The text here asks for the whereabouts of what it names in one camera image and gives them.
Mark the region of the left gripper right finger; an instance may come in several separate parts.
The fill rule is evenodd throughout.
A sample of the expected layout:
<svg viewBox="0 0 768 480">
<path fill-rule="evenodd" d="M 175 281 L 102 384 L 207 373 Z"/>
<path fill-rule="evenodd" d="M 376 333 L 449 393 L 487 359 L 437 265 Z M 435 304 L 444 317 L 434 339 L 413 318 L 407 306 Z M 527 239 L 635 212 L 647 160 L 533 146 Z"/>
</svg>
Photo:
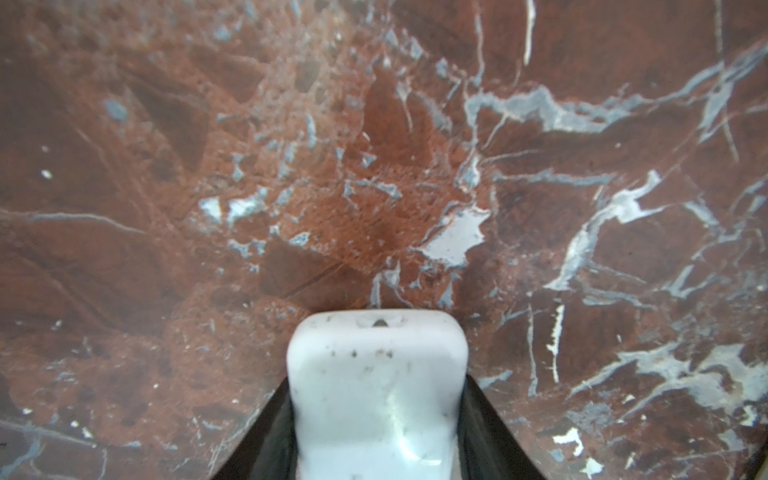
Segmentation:
<svg viewBox="0 0 768 480">
<path fill-rule="evenodd" d="M 469 374 L 459 404 L 457 445 L 462 479 L 545 479 Z"/>
</svg>

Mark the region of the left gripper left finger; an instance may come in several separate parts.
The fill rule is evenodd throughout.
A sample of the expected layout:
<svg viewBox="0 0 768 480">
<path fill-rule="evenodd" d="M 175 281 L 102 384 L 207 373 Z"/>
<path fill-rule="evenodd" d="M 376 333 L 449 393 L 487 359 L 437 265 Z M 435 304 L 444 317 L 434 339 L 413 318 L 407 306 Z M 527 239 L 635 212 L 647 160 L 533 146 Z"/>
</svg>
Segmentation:
<svg viewBox="0 0 768 480">
<path fill-rule="evenodd" d="M 295 479 L 298 443 L 288 378 L 275 390 L 213 480 Z"/>
</svg>

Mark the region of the red white remote control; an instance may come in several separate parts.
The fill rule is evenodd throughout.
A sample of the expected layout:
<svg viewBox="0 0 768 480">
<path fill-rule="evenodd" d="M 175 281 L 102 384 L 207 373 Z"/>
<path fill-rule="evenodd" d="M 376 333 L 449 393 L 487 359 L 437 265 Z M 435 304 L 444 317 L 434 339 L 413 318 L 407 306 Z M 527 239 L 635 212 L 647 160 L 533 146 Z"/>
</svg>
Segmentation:
<svg viewBox="0 0 768 480">
<path fill-rule="evenodd" d="M 441 311 L 307 317 L 286 356 L 298 478 L 451 478 L 468 353 Z"/>
</svg>

